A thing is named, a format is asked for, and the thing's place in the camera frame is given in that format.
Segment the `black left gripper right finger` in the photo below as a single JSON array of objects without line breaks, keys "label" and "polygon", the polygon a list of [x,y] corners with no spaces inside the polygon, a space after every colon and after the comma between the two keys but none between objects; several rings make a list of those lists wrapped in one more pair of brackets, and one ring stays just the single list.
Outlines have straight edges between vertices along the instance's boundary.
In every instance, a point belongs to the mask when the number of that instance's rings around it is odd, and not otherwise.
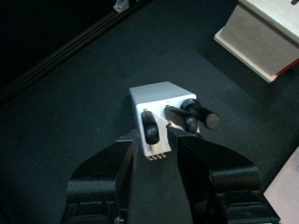
[{"label": "black left gripper right finger", "polygon": [[254,162],[182,129],[169,127],[167,136],[177,152],[193,224],[279,224]]}]

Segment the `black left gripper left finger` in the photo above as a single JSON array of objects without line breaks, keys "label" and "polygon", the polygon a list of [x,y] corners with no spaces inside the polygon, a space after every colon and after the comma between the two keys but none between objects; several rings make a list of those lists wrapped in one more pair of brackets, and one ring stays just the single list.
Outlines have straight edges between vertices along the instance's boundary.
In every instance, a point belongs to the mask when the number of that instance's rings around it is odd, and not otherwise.
[{"label": "black left gripper left finger", "polygon": [[129,224],[137,130],[88,158],[71,174],[60,224]]}]

